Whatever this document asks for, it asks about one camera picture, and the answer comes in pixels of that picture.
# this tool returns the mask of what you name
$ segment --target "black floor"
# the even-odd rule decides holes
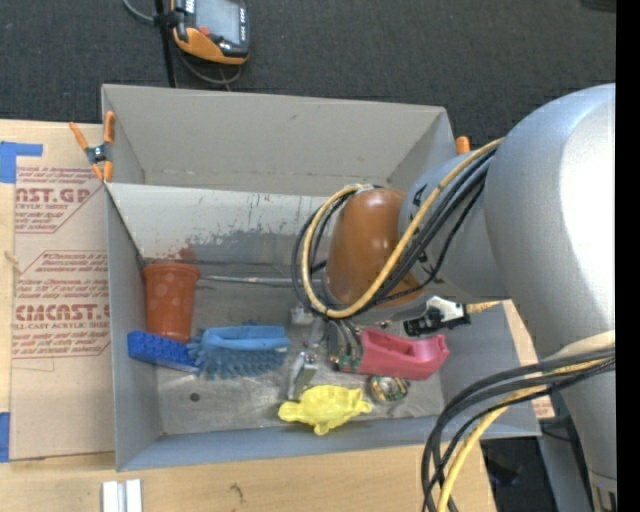
[[[233,88],[444,106],[478,146],[550,99],[615,82],[617,14],[583,1],[611,2],[248,0],[251,57]],[[97,122],[102,83],[168,84],[158,31],[120,0],[3,0],[0,30],[2,118]],[[176,72],[179,87],[206,87]]]

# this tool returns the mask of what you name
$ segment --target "wire bundle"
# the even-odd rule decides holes
[[[426,442],[421,475],[424,491],[423,509],[429,512],[445,512],[447,508],[451,512],[457,511],[450,496],[464,460],[473,444],[510,405],[549,395],[594,375],[612,370],[615,370],[615,348],[608,348],[508,370],[482,379],[464,389],[447,404]],[[506,398],[495,403],[496,399],[506,393],[509,393]],[[442,455],[440,443],[447,424],[470,407],[491,399],[494,400],[494,404],[466,421],[455,433],[446,452]],[[476,422],[478,422],[477,425],[464,441],[445,477],[444,469],[452,459],[455,448],[465,432]],[[430,474],[432,464],[434,472]],[[432,493],[438,484],[440,498],[436,508]]]
[[[316,210],[311,218],[307,220],[296,239],[292,254],[291,272],[293,282],[297,283],[298,276],[296,267],[300,249],[302,248],[300,267],[303,288],[297,285],[295,286],[300,301],[312,312],[325,318],[348,319],[364,313],[379,304],[403,295],[411,294],[427,286],[436,277],[438,270],[444,262],[451,241],[482,193],[489,163],[502,140],[503,139],[495,140],[477,151],[470,153],[445,176],[438,186],[429,194],[424,203],[422,203],[415,217],[402,235],[398,245],[389,256],[383,269],[370,288],[352,305],[341,308],[332,308],[327,305],[326,302],[319,298],[320,294],[318,294],[311,285],[311,274],[322,265],[315,263],[317,247],[331,217],[336,214],[349,197],[370,186],[351,185],[330,197]],[[427,212],[432,208],[445,189],[447,193],[425,221]],[[427,246],[441,231],[445,222],[454,213],[458,212],[460,205],[469,198],[471,199],[464,208],[462,208],[454,227],[448,234],[441,254],[436,264],[431,268],[429,278],[412,289],[390,295],[391,291],[406,277],[422,254],[424,254]]]

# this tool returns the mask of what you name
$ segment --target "blue tape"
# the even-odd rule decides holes
[[[0,142],[0,183],[16,182],[16,161],[19,156],[42,156],[42,144]]]
[[[9,413],[0,412],[0,463],[9,462]]]

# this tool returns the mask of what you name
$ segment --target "screen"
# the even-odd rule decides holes
[[[212,34],[240,46],[240,6],[229,0],[200,0],[196,2],[197,27],[207,27]]]

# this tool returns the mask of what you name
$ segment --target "gray metal box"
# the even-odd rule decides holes
[[[127,334],[145,329],[145,262],[188,254],[203,276],[280,275],[327,196],[355,182],[406,190],[455,156],[455,144],[440,107],[114,85],[102,94],[117,118],[105,190],[118,470],[423,443],[457,392],[519,365],[504,310],[492,308],[445,332],[451,354],[412,384],[411,400],[375,405],[318,437],[277,417],[287,363],[261,378],[208,381],[130,359]],[[201,280],[193,329],[278,323],[297,349],[305,331],[289,324],[295,304],[289,288]],[[365,378],[327,365],[312,383],[354,387]],[[537,433],[524,404],[486,435]]]

